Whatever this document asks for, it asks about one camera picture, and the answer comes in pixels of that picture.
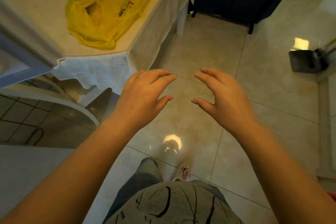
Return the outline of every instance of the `jeans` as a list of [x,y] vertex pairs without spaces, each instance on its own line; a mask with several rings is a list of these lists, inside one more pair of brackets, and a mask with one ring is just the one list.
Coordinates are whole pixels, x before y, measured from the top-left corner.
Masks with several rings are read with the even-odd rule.
[[[103,224],[137,192],[160,182],[163,182],[163,179],[158,169],[157,162],[152,158],[143,159],[134,175],[132,175],[132,177],[129,178],[129,180],[119,190],[110,210],[107,213],[107,216],[103,221]],[[197,184],[212,193],[230,208],[224,198],[224,195],[217,187],[202,180],[193,180],[191,183]]]

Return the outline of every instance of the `forearm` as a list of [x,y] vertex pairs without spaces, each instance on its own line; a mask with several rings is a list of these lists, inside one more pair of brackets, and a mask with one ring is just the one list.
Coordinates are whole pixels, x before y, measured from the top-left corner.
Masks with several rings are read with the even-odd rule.
[[2,223],[82,223],[108,171],[134,135],[111,117]]
[[280,223],[334,223],[336,203],[312,181],[264,127],[236,138],[248,155]]

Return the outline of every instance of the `yellow plastic bag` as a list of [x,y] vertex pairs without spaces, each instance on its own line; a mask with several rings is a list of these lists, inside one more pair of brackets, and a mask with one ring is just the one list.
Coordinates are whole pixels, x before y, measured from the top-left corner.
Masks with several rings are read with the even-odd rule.
[[68,0],[68,31],[81,44],[112,50],[150,0]]

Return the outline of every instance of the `finger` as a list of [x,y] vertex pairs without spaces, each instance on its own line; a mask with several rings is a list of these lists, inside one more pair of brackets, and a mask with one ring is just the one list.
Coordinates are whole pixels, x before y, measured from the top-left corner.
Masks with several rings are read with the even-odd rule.
[[176,78],[177,76],[175,74],[164,76],[157,79],[152,85],[157,90],[157,94],[160,95],[171,82],[176,80]]
[[193,100],[191,100],[191,102],[201,107],[203,111],[208,113],[210,116],[213,117],[215,115],[216,107],[214,104],[209,103],[208,101],[201,98],[194,98]]
[[202,73],[208,74],[214,78],[216,78],[218,81],[220,81],[224,85],[230,85],[234,79],[231,75],[224,73],[222,71],[219,71],[214,68],[207,68],[207,67],[201,67],[199,69]]
[[140,74],[141,74],[142,72],[143,72],[143,70],[138,71],[138,72],[132,74],[131,77],[128,78],[128,80],[127,80],[127,82],[126,82],[126,85],[127,85],[127,84],[131,84],[132,82],[134,82],[134,80],[135,80],[138,76],[140,76]]
[[218,87],[222,86],[223,84],[219,82],[216,78],[202,73],[194,73],[194,76],[199,79],[201,82],[204,82],[205,85],[214,92]]
[[147,82],[149,82],[149,84],[152,84],[153,82],[155,82],[160,77],[167,76],[167,75],[170,75],[170,74],[171,74],[171,72],[169,70],[154,69],[154,70],[148,71],[146,76],[144,77],[144,79]]
[[158,101],[157,101],[157,106],[156,106],[156,109],[158,112],[161,112],[163,110],[163,108],[166,106],[166,104],[172,100],[174,97],[171,96],[171,95],[168,95],[168,96],[164,96],[162,98],[160,98]]

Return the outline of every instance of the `person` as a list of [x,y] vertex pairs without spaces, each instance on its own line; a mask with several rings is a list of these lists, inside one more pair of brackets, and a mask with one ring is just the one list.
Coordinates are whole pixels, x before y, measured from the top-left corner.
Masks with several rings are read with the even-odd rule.
[[[240,143],[279,223],[335,223],[336,203],[256,119],[249,99],[223,72],[195,77],[215,103],[192,99]],[[163,90],[169,70],[140,71],[127,81],[113,114],[7,216],[5,223],[81,223],[114,161],[135,133],[173,99]],[[241,223],[224,196],[202,181],[163,182],[153,159],[143,160],[120,189],[106,223]]]

